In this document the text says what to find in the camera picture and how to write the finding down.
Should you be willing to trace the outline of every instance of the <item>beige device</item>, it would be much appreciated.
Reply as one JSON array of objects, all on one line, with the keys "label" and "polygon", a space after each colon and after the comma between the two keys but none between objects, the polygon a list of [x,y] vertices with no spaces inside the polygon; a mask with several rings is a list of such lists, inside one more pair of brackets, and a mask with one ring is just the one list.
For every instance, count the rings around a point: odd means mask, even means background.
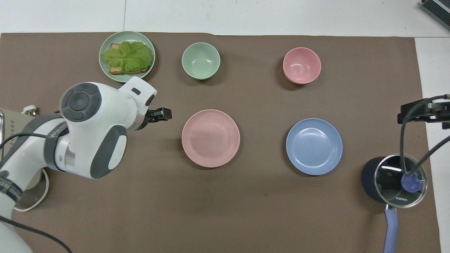
[{"label": "beige device", "polygon": [[[8,137],[20,133],[33,118],[30,115],[0,108],[0,143],[3,143]],[[0,160],[11,150],[15,140],[16,138],[8,141],[0,150]],[[31,210],[44,199],[48,189],[49,179],[45,170],[42,169],[34,176],[28,187],[24,189],[25,191],[14,209],[20,212]]]}]

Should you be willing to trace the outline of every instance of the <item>brown table mat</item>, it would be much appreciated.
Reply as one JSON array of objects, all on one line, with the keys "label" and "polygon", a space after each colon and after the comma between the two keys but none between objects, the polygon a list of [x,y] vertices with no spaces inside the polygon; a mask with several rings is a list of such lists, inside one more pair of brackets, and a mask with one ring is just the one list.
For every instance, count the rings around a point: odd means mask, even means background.
[{"label": "brown table mat", "polygon": [[[98,63],[111,34],[2,34],[1,107],[20,112],[35,104],[48,113],[79,82],[119,88]],[[49,171],[44,201],[14,212],[14,220],[78,253],[383,251],[384,205],[364,192],[361,171],[371,158],[398,153],[400,105],[422,98],[414,39],[144,34],[156,50],[144,78],[158,90],[151,108],[170,108],[173,119],[130,133],[123,161],[104,178]],[[200,41],[221,57],[205,81],[181,66],[185,48]],[[284,55],[299,46],[322,62],[307,85],[290,83],[282,70]],[[236,121],[241,145],[229,163],[207,170],[186,156],[181,131],[209,108]],[[310,117],[333,124],[344,145],[339,165],[317,177],[299,172],[285,150],[289,129]],[[425,125],[411,123],[406,132],[405,152],[419,159],[428,147]],[[398,216],[396,252],[440,252],[431,182],[423,202]],[[63,252],[40,235],[19,233],[37,253]]]}]

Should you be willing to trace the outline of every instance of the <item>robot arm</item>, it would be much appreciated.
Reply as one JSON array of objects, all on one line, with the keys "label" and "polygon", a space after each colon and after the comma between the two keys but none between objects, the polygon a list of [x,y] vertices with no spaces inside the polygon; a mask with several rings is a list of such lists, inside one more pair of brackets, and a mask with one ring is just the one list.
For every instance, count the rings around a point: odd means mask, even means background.
[{"label": "robot arm", "polygon": [[[77,84],[61,101],[62,117],[39,115],[18,137],[0,163],[0,216],[11,218],[15,203],[32,177],[43,167],[100,178],[112,171],[125,152],[127,132],[149,122],[171,119],[166,108],[148,110],[156,90],[133,77],[120,89],[95,82]],[[0,221],[5,252],[31,252],[14,228]]]},{"label": "robot arm", "polygon": [[94,82],[71,87],[60,102],[69,134],[51,155],[57,168],[89,178],[108,174],[122,159],[127,132],[141,126],[156,93],[137,77],[118,90]]}]

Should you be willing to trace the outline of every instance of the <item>purple lid knob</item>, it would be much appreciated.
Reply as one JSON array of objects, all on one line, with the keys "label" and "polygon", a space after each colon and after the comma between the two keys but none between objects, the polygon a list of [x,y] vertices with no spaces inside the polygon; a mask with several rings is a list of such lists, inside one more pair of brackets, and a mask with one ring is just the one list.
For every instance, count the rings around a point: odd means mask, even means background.
[{"label": "purple lid knob", "polygon": [[417,173],[414,173],[410,177],[403,175],[401,177],[401,186],[408,192],[418,192],[422,188],[422,182],[417,177]]}]

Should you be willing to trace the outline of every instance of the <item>white table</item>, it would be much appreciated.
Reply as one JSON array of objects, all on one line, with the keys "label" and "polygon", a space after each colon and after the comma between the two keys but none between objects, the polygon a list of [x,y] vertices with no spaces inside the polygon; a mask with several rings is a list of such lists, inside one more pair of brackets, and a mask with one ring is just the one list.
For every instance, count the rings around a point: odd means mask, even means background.
[{"label": "white table", "polygon": [[[450,31],[419,5],[419,0],[0,0],[0,33],[132,30],[415,37],[423,97],[450,93]],[[427,123],[430,148],[449,134],[440,124]],[[448,154],[450,144],[431,156],[443,253],[450,253]]]}]

